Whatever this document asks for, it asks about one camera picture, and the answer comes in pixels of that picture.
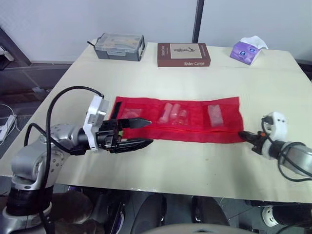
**beige table surface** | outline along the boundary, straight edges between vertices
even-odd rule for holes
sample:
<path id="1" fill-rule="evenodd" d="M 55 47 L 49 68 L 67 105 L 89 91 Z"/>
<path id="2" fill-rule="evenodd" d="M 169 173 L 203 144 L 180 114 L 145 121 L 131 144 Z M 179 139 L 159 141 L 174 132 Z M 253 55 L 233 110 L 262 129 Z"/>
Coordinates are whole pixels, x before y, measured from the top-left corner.
<path id="1" fill-rule="evenodd" d="M 260 130 L 272 111 L 288 120 L 287 140 L 312 147 L 312 84 L 289 52 L 263 50 L 252 66 L 229 58 L 231 48 L 208 47 L 210 67 L 158 68 L 156 43 L 141 62 L 100 60 L 88 46 L 30 119 L 45 127 L 46 110 L 61 90 L 95 88 L 110 101 L 116 96 L 172 100 L 240 97 L 245 130 Z M 83 125 L 93 94 L 72 91 L 56 104 L 52 124 Z M 10 160 L 23 146 L 25 129 L 0 160 L 0 174 L 11 176 Z M 38 133 L 33 131 L 30 141 Z M 284 179 L 276 160 L 251 151 L 248 143 L 212 144 L 155 140 L 139 151 L 70 156 L 58 183 L 100 188 L 206 195 L 252 200 L 312 202 L 312 182 Z M 296 175 L 285 169 L 291 176 Z"/>

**transparent plastic container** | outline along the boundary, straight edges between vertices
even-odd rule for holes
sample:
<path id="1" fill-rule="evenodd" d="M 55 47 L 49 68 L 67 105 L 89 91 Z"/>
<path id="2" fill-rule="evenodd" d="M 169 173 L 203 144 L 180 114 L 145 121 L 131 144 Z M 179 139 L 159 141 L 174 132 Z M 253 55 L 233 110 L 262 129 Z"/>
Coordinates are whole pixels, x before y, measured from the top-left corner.
<path id="1" fill-rule="evenodd" d="M 97 39 L 94 50 L 99 59 L 140 61 L 145 48 L 143 35 L 104 33 Z"/>

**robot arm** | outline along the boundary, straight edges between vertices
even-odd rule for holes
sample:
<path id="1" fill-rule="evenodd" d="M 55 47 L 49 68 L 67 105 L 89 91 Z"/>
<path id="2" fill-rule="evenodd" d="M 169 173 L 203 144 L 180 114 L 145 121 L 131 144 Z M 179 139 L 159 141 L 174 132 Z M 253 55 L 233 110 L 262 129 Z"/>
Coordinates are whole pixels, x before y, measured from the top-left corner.
<path id="1" fill-rule="evenodd" d="M 46 137 L 39 138 L 23 147 L 12 159 L 13 171 L 11 191 L 7 206 L 0 215 L 0 234 L 16 230 L 27 230 L 41 224 L 39 211 L 44 209 L 48 216 L 52 204 L 53 186 L 65 161 L 70 155 L 84 155 L 87 150 L 99 153 L 122 153 L 142 149 L 153 142 L 152 139 L 121 140 L 123 128 L 140 128 L 151 122 L 142 118 L 105 120 L 108 102 L 102 97 L 94 96 L 84 126 L 58 124 L 51 127 L 51 137 L 63 149 L 51 144 L 51 160 L 48 179 L 44 190 L 43 205 L 39 203 L 40 185 L 46 165 Z"/>
<path id="2" fill-rule="evenodd" d="M 301 182 L 312 178 L 312 149 L 301 142 L 285 142 L 287 133 L 286 120 L 283 114 L 272 112 L 261 121 L 262 131 L 257 134 L 242 131 L 239 136 L 253 144 L 252 151 L 267 159 L 277 159 L 281 174 L 288 180 Z M 280 165 L 287 167 L 306 179 L 291 179 L 286 176 Z"/>

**book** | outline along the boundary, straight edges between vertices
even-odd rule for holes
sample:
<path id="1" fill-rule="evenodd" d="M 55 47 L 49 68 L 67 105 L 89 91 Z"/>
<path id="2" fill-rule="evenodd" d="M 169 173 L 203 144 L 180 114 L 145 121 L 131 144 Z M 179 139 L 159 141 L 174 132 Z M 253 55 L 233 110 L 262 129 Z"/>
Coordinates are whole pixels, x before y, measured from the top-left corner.
<path id="1" fill-rule="evenodd" d="M 210 56 L 205 43 L 158 43 L 158 67 L 208 67 Z"/>

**white tissue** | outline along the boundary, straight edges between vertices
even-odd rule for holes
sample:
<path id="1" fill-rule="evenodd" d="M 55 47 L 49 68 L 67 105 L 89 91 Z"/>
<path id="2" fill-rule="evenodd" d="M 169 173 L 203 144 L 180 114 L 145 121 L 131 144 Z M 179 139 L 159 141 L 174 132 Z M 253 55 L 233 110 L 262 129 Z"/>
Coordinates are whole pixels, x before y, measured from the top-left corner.
<path id="1" fill-rule="evenodd" d="M 266 43 L 258 36 L 253 36 L 251 38 L 242 38 L 240 41 L 243 43 L 253 45 L 254 47 L 257 47 L 258 49 L 261 49 L 261 48 L 268 49 L 268 46 L 266 45 Z"/>

